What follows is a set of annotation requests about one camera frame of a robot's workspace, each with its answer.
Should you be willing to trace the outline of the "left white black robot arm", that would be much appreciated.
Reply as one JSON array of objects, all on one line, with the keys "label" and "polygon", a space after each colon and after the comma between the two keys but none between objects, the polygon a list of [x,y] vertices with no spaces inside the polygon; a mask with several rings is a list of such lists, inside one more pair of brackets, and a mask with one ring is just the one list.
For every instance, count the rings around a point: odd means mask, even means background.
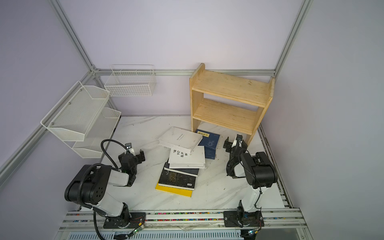
[{"label": "left white black robot arm", "polygon": [[[124,149],[118,156],[120,167],[105,149],[104,144],[109,142],[116,143]],[[108,194],[107,186],[132,187],[138,173],[138,165],[146,160],[145,152],[140,150],[136,154],[131,143],[122,144],[112,139],[102,140],[101,150],[112,165],[100,163],[84,165],[67,186],[64,193],[65,200],[91,209],[103,217],[127,221],[131,218],[128,205]]]}]

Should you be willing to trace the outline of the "white book with photo cover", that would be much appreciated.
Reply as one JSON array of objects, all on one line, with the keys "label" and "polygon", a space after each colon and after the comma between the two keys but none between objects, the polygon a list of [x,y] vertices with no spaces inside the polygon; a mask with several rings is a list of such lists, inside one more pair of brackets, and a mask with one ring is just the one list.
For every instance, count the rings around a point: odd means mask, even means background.
[{"label": "white book with photo cover", "polygon": [[202,139],[203,136],[198,133],[177,127],[171,127],[158,138],[161,146],[187,154],[191,154]]}]

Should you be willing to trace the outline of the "white book with black lettering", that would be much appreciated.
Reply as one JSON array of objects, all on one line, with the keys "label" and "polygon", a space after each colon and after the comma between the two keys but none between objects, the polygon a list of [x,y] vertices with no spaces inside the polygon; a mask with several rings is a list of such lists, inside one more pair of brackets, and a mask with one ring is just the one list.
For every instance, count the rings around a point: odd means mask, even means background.
[{"label": "white book with black lettering", "polygon": [[172,149],[168,163],[171,167],[179,169],[203,169],[206,167],[205,148],[204,146],[197,146],[191,154]]}]

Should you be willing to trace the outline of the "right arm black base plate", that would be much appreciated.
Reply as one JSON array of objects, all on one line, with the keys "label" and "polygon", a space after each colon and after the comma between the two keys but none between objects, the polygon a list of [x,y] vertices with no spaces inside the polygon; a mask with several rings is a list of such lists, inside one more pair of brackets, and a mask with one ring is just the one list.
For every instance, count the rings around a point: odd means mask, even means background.
[{"label": "right arm black base plate", "polygon": [[225,227],[264,227],[264,218],[261,211],[238,213],[237,211],[224,211]]}]

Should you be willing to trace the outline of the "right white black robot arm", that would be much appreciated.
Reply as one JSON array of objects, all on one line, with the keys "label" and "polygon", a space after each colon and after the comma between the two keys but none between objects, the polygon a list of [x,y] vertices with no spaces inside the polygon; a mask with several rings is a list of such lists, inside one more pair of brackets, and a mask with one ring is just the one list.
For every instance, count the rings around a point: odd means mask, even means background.
[{"label": "right white black robot arm", "polygon": [[264,193],[278,180],[274,165],[264,152],[251,155],[242,135],[237,135],[233,142],[226,139],[223,148],[230,154],[227,176],[244,178],[251,188],[251,193],[239,201],[238,210],[242,214],[261,211],[260,201]]}]

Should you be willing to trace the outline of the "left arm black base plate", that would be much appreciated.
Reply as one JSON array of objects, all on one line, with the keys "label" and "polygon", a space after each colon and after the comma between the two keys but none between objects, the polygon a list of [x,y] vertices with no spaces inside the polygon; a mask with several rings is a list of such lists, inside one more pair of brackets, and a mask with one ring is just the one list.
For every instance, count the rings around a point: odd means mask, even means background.
[{"label": "left arm black base plate", "polygon": [[145,212],[130,213],[130,217],[106,217],[103,229],[136,229],[140,224],[144,224],[146,220]]}]

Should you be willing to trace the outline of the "black book with barcode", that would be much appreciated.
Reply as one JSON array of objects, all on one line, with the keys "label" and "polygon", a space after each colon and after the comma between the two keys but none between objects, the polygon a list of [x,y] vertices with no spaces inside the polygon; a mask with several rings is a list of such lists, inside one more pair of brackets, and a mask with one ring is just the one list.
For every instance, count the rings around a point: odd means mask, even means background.
[{"label": "black book with barcode", "polygon": [[184,174],[192,177],[197,177],[200,170],[200,169],[171,169],[170,164],[168,162],[164,164],[164,169],[167,171]]}]

